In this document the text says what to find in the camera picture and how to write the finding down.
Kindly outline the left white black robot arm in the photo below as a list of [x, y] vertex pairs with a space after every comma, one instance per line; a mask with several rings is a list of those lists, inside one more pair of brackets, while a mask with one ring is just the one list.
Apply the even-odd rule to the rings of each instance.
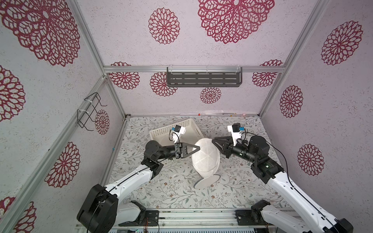
[[107, 185], [93, 186], [77, 214], [77, 220], [88, 232], [108, 233], [113, 226], [126, 222], [141, 222], [145, 207], [136, 201], [122, 204], [135, 189], [155, 178], [163, 168], [163, 161], [187, 158], [200, 147], [188, 143], [161, 146], [151, 140], [145, 146], [140, 165], [121, 179]]

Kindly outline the white perforated plastic basket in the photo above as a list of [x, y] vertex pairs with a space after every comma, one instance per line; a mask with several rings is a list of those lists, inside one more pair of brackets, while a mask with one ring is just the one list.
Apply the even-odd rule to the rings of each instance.
[[204, 137], [196, 122], [191, 118], [150, 131], [151, 140], [157, 141], [161, 146], [171, 146], [179, 140], [195, 144]]

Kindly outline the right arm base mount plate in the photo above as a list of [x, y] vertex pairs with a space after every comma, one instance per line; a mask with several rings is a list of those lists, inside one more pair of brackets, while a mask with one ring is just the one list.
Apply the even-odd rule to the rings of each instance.
[[266, 226], [267, 222], [263, 219], [259, 211], [236, 210], [237, 223], [239, 226]]

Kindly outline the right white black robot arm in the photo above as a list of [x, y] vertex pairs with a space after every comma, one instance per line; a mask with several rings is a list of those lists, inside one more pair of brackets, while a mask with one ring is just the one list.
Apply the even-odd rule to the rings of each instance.
[[280, 194], [300, 216], [294, 218], [261, 200], [251, 206], [253, 222], [266, 222], [288, 233], [353, 232], [354, 227], [348, 220], [335, 218], [293, 183], [282, 166], [269, 157], [272, 145], [264, 137], [254, 135], [250, 140], [217, 137], [212, 143], [226, 158], [234, 155], [250, 162], [253, 174]]

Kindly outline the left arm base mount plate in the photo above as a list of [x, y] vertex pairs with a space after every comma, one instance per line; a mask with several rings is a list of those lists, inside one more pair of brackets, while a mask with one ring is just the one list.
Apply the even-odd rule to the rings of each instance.
[[119, 224], [120, 227], [135, 227], [135, 226], [158, 226], [159, 211], [146, 210], [140, 213], [139, 217], [133, 222], [124, 222]]

